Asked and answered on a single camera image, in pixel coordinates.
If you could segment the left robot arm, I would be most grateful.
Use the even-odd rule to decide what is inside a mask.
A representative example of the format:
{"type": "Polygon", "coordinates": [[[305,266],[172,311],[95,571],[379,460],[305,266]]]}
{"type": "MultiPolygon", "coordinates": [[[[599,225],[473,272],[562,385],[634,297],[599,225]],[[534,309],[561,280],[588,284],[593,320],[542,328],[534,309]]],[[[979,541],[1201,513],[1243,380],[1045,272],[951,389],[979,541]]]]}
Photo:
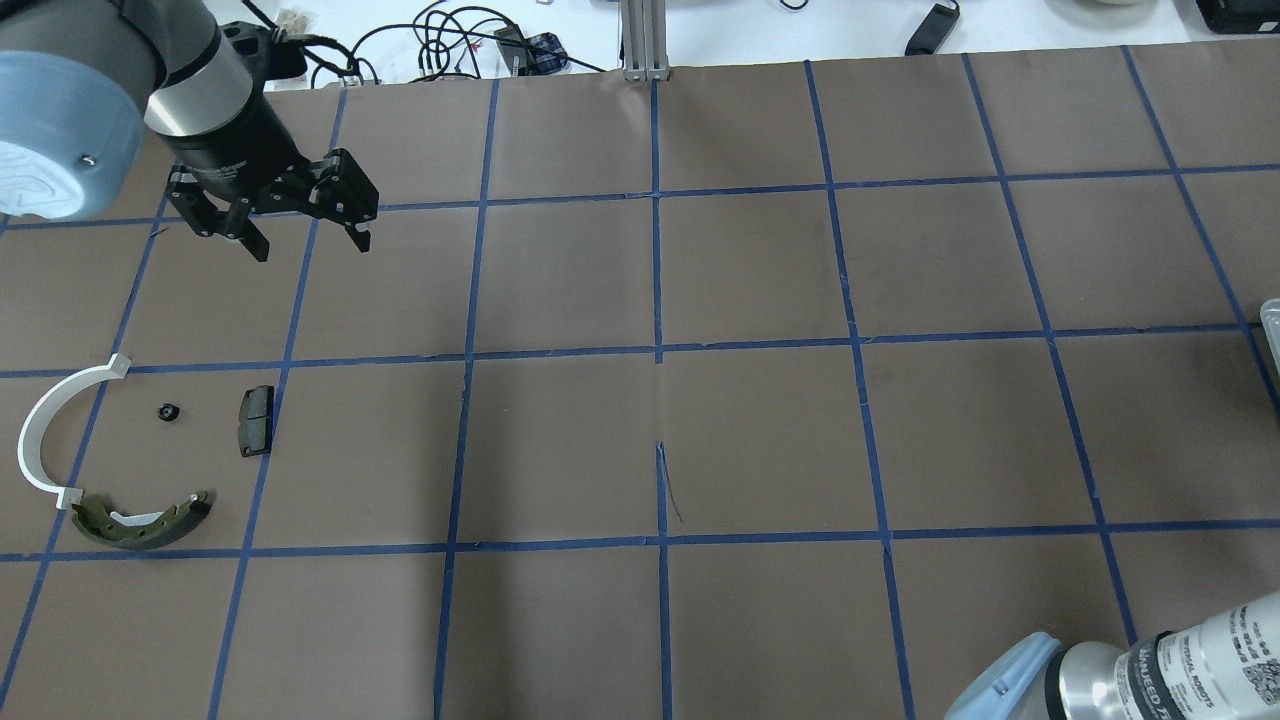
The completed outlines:
{"type": "Polygon", "coordinates": [[[311,160],[268,100],[317,35],[223,24],[201,1],[5,1],[3,214],[79,222],[111,206],[145,131],[172,151],[166,201],[201,237],[262,263],[253,215],[297,211],[371,246],[379,192],[353,155],[311,160]]]}

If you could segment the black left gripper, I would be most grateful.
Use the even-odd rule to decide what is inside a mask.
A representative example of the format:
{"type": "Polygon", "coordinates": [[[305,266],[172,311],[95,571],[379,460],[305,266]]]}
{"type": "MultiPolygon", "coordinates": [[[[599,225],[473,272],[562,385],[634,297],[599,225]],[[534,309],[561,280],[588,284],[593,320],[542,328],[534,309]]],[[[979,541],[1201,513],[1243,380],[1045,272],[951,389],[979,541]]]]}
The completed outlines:
{"type": "Polygon", "coordinates": [[[346,149],[311,163],[271,104],[251,95],[224,126],[197,135],[165,135],[174,155],[166,200],[201,237],[238,242],[265,263],[270,242],[252,213],[302,211],[339,225],[358,252],[369,252],[380,193],[346,149]]]}

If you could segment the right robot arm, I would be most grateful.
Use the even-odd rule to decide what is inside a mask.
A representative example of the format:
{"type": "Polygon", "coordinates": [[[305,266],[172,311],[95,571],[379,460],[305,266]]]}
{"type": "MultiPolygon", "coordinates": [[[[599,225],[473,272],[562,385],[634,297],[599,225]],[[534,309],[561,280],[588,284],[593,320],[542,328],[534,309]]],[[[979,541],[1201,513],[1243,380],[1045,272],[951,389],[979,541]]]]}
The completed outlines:
{"type": "Polygon", "coordinates": [[[1279,596],[1128,650],[1033,633],[991,664],[946,719],[1276,719],[1279,596]]]}

